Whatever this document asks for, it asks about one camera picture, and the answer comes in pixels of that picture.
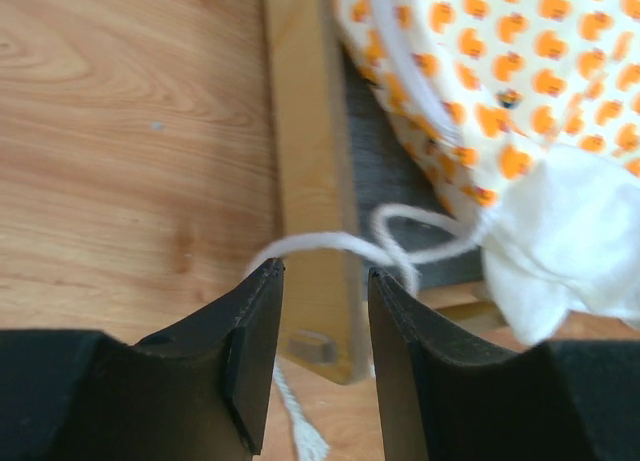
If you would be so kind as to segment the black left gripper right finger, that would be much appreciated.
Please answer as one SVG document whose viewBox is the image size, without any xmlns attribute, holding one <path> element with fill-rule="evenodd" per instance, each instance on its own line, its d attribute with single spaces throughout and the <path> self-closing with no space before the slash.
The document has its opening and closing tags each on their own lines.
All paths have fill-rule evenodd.
<svg viewBox="0 0 640 461">
<path fill-rule="evenodd" d="M 517 353 L 423 305 L 385 271 L 368 281 L 389 460 L 635 460 L 639 345 L 552 340 Z"/>
</svg>

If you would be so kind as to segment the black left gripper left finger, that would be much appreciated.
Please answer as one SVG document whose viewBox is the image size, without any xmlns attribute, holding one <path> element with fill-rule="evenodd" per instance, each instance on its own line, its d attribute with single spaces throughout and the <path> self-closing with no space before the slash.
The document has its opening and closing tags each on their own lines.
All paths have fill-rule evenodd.
<svg viewBox="0 0 640 461">
<path fill-rule="evenodd" d="M 133 345 L 95 330 L 1 334 L 5 460 L 249 460 L 263 446 L 284 267 Z"/>
</svg>

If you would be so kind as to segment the duck print bed cover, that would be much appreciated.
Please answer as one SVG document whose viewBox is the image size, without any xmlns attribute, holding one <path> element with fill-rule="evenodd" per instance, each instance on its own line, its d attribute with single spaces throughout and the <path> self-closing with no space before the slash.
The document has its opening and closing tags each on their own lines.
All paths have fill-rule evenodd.
<svg viewBox="0 0 640 461">
<path fill-rule="evenodd" d="M 433 183 L 373 237 L 288 236 L 260 260 L 349 251 L 399 270 L 473 249 L 532 345 L 573 312 L 639 324 L 639 0 L 332 0 L 360 73 Z"/>
</svg>

